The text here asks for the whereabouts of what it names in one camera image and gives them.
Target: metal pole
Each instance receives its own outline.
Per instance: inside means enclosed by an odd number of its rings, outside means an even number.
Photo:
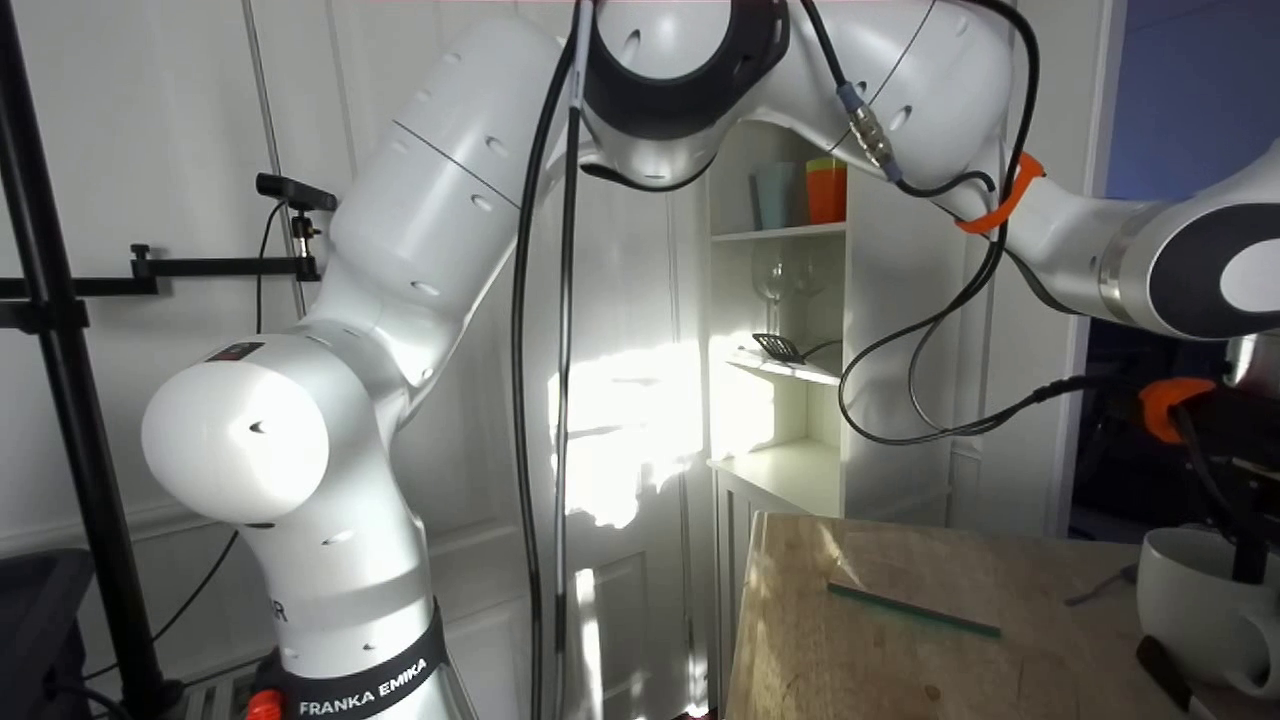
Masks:
[[[40,148],[26,67],[10,18],[0,0],[0,170],[10,234],[24,259],[32,318],[40,328],[45,367],[63,429],[82,537],[116,643],[123,708],[139,720],[164,717],[170,693],[161,676],[142,591],[119,512],[108,432],[82,347],[82,308],[72,291],[67,253],[51,202],[48,164]]]

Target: wooden table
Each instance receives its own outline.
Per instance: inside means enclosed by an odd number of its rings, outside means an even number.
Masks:
[[[726,717],[1178,717],[1131,655],[1141,640],[1131,582],[1065,602],[1128,564],[1134,564],[1131,544],[755,514]],[[1280,717],[1280,704],[1232,693],[1209,693],[1209,704],[1221,720]]]

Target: white object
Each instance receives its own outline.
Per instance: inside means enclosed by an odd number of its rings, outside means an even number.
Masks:
[[[1200,528],[1154,528],[1134,564],[1141,626],[1209,682],[1280,697],[1280,554],[1265,582],[1234,582],[1232,544]]]

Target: robotic arm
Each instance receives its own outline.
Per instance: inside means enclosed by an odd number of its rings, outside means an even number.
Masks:
[[[583,166],[634,188],[695,178],[725,132],[767,120],[847,164],[942,185],[994,170],[1012,54],[965,0],[842,0],[815,33],[795,0],[601,2],[583,72]],[[847,62],[831,100],[823,54]],[[388,462],[520,212],[554,42],[500,16],[459,41],[330,220],[330,263],[298,328],[170,376],[142,414],[155,481],[252,544],[290,717],[466,717],[433,602],[426,537]],[[1031,185],[1012,253],[1071,311],[1167,335],[1280,322],[1271,150],[1178,206]],[[961,220],[985,195],[937,195]]]

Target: shelf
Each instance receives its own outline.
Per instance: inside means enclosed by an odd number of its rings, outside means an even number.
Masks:
[[[755,376],[800,379],[800,382],[826,382],[826,386],[839,382],[839,370],[836,370],[836,367],[823,367],[823,364],[785,364],[785,360],[763,354],[760,347],[730,347],[730,351],[725,354],[725,364],[745,367],[745,370],[755,370]]]
[[[763,486],[812,514],[842,514],[839,451],[831,444],[773,444],[745,455],[712,458],[712,468]]]
[[[760,243],[760,240],[823,240],[823,234],[839,234],[842,240],[842,223],[795,223],[795,228],[763,228],[763,230],[721,230],[712,234],[716,243]]]

